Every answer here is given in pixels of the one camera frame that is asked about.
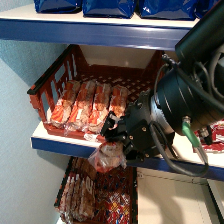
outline shelf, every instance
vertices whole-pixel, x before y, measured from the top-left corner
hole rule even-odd
[[[49,135],[45,130],[43,123],[40,122],[37,129],[31,137],[32,148],[60,153],[64,155],[88,158],[100,143],[77,140],[66,137]],[[195,171],[201,168],[201,161],[196,153],[193,153],[191,144],[186,137],[175,135],[174,148],[176,149],[182,161],[175,161],[182,167]],[[208,179],[224,181],[224,153],[208,153],[209,170],[204,176]],[[174,172],[167,163],[160,157],[145,159],[143,163],[131,163],[130,166],[156,169],[166,172]]]
[[[219,223],[207,185],[137,171],[145,173],[137,179],[139,223]]]
[[[34,4],[0,13],[0,39],[81,45],[174,50],[197,23],[140,19],[83,18],[77,14],[39,14]]]
[[[208,180],[208,184],[224,219],[224,183],[215,180]]]

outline brown plastic crate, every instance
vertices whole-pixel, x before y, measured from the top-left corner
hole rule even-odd
[[[57,92],[57,98],[59,98],[63,92],[63,86],[68,80],[87,81],[96,79],[101,83],[110,83],[112,86],[121,85],[127,87],[130,91],[128,101],[132,102],[138,98],[141,91],[153,88],[157,71],[163,64],[161,60],[162,54],[162,51],[156,51],[145,69],[89,65],[80,47],[78,45],[70,45],[28,90],[27,93],[30,96],[30,103],[34,109],[38,110],[48,134],[64,136],[64,129],[58,129],[47,123],[47,117],[44,111],[43,93],[45,93],[51,112],[53,112],[57,103],[53,99],[52,83]],[[64,68],[64,73],[57,80],[56,77],[62,68]],[[67,137],[84,140],[84,133],[74,131],[70,132]],[[104,140],[101,136],[97,138],[99,141]]]
[[[64,178],[62,180],[58,195],[55,200],[54,207],[58,211],[60,206],[61,197],[65,189],[67,178],[70,173],[75,172],[85,176],[85,172],[81,169],[76,168],[71,170],[73,159],[78,159],[77,157],[71,157],[68,167],[66,169]],[[83,223],[83,224],[134,224],[137,223],[137,169],[134,167],[126,167],[123,169],[121,166],[114,168],[108,173],[97,173],[95,179],[95,215],[91,220],[86,220],[79,222],[77,220],[73,221],[73,224]],[[122,201],[122,195],[126,194],[125,203]],[[113,197],[113,205],[110,204],[111,197]],[[126,207],[122,209],[121,212],[126,211],[127,214],[123,215],[123,219],[120,218],[120,214],[117,213],[117,209],[121,209],[122,204]]]

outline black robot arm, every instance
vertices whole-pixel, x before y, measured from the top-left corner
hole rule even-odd
[[[176,172],[203,176],[208,159],[194,135],[199,130],[211,144],[209,125],[224,118],[224,1],[221,0],[175,46],[179,63],[163,55],[160,71],[165,76],[155,82],[154,90],[142,92],[129,103],[125,116],[116,118],[110,112],[101,135],[107,141],[121,141],[127,161],[144,161],[161,154]],[[177,166],[165,153],[172,149],[175,132],[188,137],[205,164],[192,173]]]

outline blue package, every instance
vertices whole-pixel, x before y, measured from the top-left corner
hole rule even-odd
[[[87,17],[131,18],[137,0],[83,0],[83,14]]]
[[[68,13],[81,10],[82,0],[34,0],[35,9],[41,13]]]
[[[196,16],[202,18],[219,0],[199,0]]]
[[[198,0],[139,0],[142,18],[194,20]]]

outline wire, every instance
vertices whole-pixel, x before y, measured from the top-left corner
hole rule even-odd
[[[186,75],[186,73],[180,69],[179,67],[174,68],[178,75],[183,79],[183,81],[192,88],[204,101],[206,101],[210,106],[215,107],[221,113],[224,113],[224,105],[221,104],[218,100],[214,97],[209,95],[204,90],[198,88],[198,86]]]
[[[159,81],[159,77],[161,75],[161,72],[162,70],[165,68],[165,67],[169,67],[168,64],[164,64],[158,71],[157,73],[157,76],[156,76],[156,80],[155,80],[155,84],[154,84],[154,101],[155,101],[155,104],[157,106],[158,109],[161,109],[161,106],[159,105],[158,101],[157,101],[157,97],[156,97],[156,91],[157,91],[157,84],[158,84],[158,81]]]
[[[181,173],[181,174],[184,174],[184,175],[188,175],[188,176],[191,176],[191,177],[201,177],[203,175],[205,175],[205,173],[208,171],[208,163],[205,162],[205,165],[203,167],[203,169],[198,172],[198,173],[193,173],[189,170],[186,170],[180,166],[178,166],[177,164],[173,163],[170,158],[167,156],[167,154],[165,153],[158,137],[157,137],[157,134],[155,132],[155,128],[156,130],[159,132],[159,134],[161,135],[161,137],[164,139],[164,141],[167,141],[166,140],[166,136],[165,134],[163,133],[162,129],[160,128],[159,124],[155,121],[151,121],[150,124],[149,124],[149,129],[151,131],[151,135],[152,135],[152,138],[153,138],[153,141],[157,147],[157,149],[159,150],[160,154],[163,156],[164,160],[167,162],[167,164],[175,171],[177,171],[178,173]]]
[[[207,81],[208,93],[212,96],[213,95],[212,94],[212,86],[211,86],[211,81],[210,81],[207,69],[204,67],[204,65],[201,62],[195,62],[194,68],[193,68],[194,76],[196,76],[195,66],[198,66],[203,71],[203,73],[205,75],[205,78],[206,78],[206,81]]]
[[[224,96],[217,90],[217,88],[215,87],[215,68],[216,65],[218,64],[219,58],[221,56],[221,50],[222,48],[224,48],[223,46],[221,46],[214,54],[214,56],[212,57],[212,60],[209,63],[209,74],[211,76],[211,85],[212,85],[212,90],[214,91],[215,95],[217,98],[219,98],[219,100],[223,101],[224,100]]]

